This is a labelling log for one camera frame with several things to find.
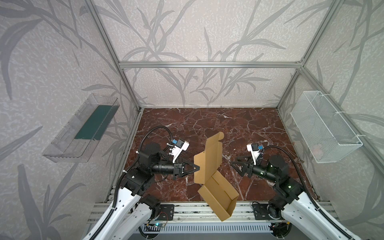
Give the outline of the brown cardboard box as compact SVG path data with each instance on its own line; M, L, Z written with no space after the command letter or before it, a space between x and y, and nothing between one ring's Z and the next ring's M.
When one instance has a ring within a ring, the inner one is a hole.
M236 207L239 193L232 184L219 172L223 162L224 133L209 137L205 150L194 156L194 164L200 169L194 173L194 182L200 184L198 193L220 219L229 219Z

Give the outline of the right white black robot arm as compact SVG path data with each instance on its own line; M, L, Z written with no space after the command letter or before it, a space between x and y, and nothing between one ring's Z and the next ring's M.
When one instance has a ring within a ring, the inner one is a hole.
M277 195L266 207L270 218L293 224L311 240L360 239L308 195L303 184L290 177L289 165L282 156L271 156L266 165L236 160L231 167L241 177L257 176L274 184Z

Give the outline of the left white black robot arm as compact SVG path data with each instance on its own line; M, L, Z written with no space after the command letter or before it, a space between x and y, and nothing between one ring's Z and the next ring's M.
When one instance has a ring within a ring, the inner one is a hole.
M165 150L157 143L137 151L137 158L118 179L112 203L96 225L84 237L86 240L126 240L141 225L159 216L161 202L147 195L156 175L174 180L199 171L190 161L178 161L189 147L183 140L172 140Z

